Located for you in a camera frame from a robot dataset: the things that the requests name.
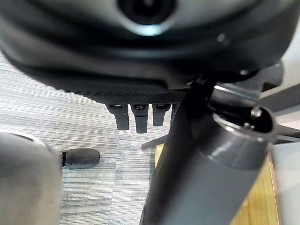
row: wooden panel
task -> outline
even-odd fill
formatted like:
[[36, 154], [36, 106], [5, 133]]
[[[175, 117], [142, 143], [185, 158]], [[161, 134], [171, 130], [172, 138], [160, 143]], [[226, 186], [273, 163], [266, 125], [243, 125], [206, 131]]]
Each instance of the wooden panel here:
[[[155, 166], [163, 150], [156, 147]], [[269, 158], [231, 225], [279, 225], [272, 163]]]

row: gray trousers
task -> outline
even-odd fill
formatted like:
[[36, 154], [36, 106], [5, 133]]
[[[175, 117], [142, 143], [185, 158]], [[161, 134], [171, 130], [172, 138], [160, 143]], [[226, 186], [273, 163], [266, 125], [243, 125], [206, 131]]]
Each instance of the gray trousers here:
[[57, 225], [60, 153], [41, 140], [0, 132], [0, 225]]

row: striped carpet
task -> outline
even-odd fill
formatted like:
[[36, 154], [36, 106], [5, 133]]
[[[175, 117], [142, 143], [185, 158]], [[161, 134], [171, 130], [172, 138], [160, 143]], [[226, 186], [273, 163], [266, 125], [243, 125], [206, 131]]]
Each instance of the striped carpet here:
[[118, 131], [105, 105], [55, 90], [36, 82], [11, 66], [0, 54], [0, 126], [42, 138], [57, 150], [92, 147], [99, 164], [90, 169], [63, 170], [61, 225], [138, 224], [150, 177], [154, 149], [142, 143], [167, 134], [170, 111], [163, 127], [148, 133]]

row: floor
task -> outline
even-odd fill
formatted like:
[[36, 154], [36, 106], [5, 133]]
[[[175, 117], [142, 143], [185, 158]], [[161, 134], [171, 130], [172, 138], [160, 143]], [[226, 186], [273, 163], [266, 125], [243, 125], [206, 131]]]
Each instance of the floor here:
[[163, 127], [148, 133], [118, 131], [106, 107], [85, 97], [55, 90], [11, 66], [0, 54], [0, 127], [23, 131], [57, 150], [92, 147], [100, 152], [90, 169], [63, 170], [61, 225], [138, 224], [154, 169], [154, 149], [142, 143], [167, 134], [170, 111]]

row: black shoe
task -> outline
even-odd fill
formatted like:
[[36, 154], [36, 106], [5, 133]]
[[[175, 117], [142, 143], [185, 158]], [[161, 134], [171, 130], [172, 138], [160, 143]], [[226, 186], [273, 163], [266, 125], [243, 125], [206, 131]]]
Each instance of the black shoe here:
[[62, 167], [64, 169], [82, 169], [99, 162], [100, 154], [95, 149], [68, 149], [61, 151]]

